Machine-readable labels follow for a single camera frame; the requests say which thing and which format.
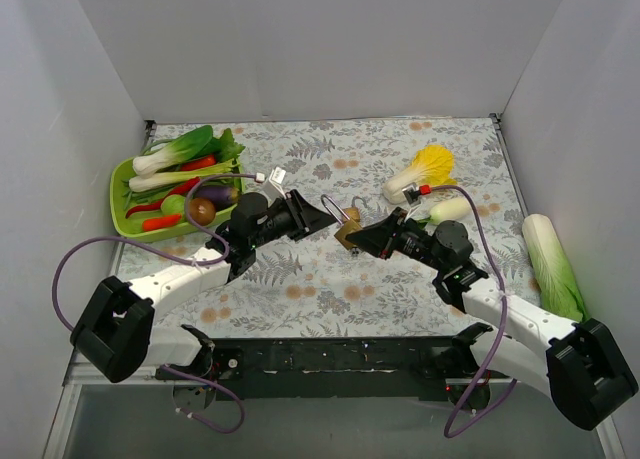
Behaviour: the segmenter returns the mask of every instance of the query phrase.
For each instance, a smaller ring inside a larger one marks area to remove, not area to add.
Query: table
[[[152,140],[174,138],[199,124],[159,125]],[[312,204],[320,195],[360,209],[364,225],[393,210],[381,194],[390,177],[428,144],[454,153],[452,176],[475,198],[483,226],[508,289],[539,305],[521,233],[522,209],[504,152],[489,118],[391,118],[321,122],[214,124],[214,134],[230,127],[245,144],[247,172],[287,171],[285,189],[297,188]],[[257,189],[249,184],[250,190]],[[437,201],[423,200],[415,217]],[[474,259],[489,270],[472,216]],[[382,261],[353,258],[332,237],[330,227],[294,243],[286,238],[258,250],[255,265],[234,282],[206,291],[167,316],[163,325],[192,324],[211,337],[335,337],[456,334],[475,318],[444,304],[430,282],[435,273],[400,254]],[[190,234],[155,243],[188,256],[207,236]],[[123,249],[118,276],[151,274],[169,262],[131,246]]]

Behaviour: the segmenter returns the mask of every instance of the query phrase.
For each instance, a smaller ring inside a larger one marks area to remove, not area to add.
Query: red chili pepper
[[[175,226],[182,219],[182,214],[171,214],[170,216],[152,217],[142,223],[144,232],[156,231],[165,227]]]
[[[151,204],[141,204],[140,206],[135,206],[132,207],[131,209],[129,209],[127,211],[127,213],[125,214],[125,218],[129,219],[129,216],[131,214],[135,214],[136,212],[144,212],[144,211],[159,211],[160,210],[160,206],[162,206],[162,201],[164,201],[167,197],[169,196],[173,196],[175,194],[187,194],[191,189],[193,189],[195,187],[195,185],[200,181],[199,177],[194,177],[192,179],[189,179],[187,182],[185,182],[184,184],[180,184],[177,187],[174,187],[173,189],[171,189],[166,196],[164,196],[162,199],[156,201],[156,202],[152,202]]]
[[[181,171],[195,171],[196,169],[202,169],[203,167],[215,166],[216,158],[213,157],[213,154],[209,154],[208,156],[201,157],[200,159],[196,159],[195,161],[187,162],[180,166]]]

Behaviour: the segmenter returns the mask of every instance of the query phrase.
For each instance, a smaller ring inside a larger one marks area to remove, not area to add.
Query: eggplant
[[[238,202],[240,191],[233,186],[202,186],[196,191],[194,197],[211,201],[216,210],[221,211]]]

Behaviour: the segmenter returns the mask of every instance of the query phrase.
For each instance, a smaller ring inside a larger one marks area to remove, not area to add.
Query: white connector
[[[286,173],[284,169],[276,167],[271,171],[271,174],[269,174],[269,178],[264,183],[264,186],[262,186],[262,193],[267,196],[269,202],[273,202],[279,197],[285,197],[282,183],[284,182]]]

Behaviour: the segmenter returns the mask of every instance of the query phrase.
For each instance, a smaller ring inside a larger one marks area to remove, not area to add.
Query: brass padlock
[[[338,229],[338,232],[335,233],[333,237],[335,237],[340,244],[344,246],[344,248],[348,251],[352,250],[356,246],[347,241],[347,235],[352,232],[361,231],[362,226],[358,224],[353,219],[349,219],[342,224],[342,227]]]

